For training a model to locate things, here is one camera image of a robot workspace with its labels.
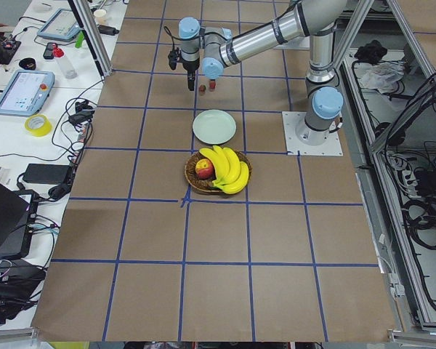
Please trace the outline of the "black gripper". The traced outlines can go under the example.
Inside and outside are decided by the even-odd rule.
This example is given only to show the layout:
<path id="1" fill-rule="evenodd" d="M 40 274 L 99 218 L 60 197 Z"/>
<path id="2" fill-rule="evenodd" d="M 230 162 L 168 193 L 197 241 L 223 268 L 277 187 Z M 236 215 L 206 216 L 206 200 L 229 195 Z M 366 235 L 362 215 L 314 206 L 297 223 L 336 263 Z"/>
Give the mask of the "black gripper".
<path id="1" fill-rule="evenodd" d="M 187 71 L 187 88 L 190 91 L 195 91 L 196 71 L 199 68 L 199 60 L 183 60 L 182 67 Z"/>

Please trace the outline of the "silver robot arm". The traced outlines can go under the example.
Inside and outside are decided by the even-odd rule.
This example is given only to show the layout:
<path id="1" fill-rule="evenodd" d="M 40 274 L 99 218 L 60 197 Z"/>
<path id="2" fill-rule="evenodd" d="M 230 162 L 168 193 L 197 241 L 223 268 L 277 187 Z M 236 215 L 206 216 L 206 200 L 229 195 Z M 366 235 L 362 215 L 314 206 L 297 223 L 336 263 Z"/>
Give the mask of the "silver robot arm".
<path id="1" fill-rule="evenodd" d="M 268 23 L 232 35 L 228 28 L 201 25 L 194 17 L 184 17 L 178 24 L 178 37 L 171 39 L 169 66 L 178 63 L 187 72 L 187 85 L 195 89 L 195 75 L 216 80 L 226 68 L 253 60 L 274 49 L 286 49 L 295 39 L 309 41 L 307 56 L 307 92 L 330 84 L 336 74 L 334 39 L 336 21 L 347 6 L 346 1 L 291 1 L 285 12 Z"/>

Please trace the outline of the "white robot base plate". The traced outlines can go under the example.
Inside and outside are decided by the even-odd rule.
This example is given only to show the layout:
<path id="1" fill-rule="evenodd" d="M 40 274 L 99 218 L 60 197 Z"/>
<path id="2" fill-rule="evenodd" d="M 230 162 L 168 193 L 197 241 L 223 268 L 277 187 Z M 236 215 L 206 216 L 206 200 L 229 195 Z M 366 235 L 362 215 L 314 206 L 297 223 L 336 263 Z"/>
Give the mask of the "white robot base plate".
<path id="1" fill-rule="evenodd" d="M 282 112 L 286 152 L 292 156 L 343 156 L 336 122 L 328 130 L 311 130 L 304 122 L 305 112 Z"/>

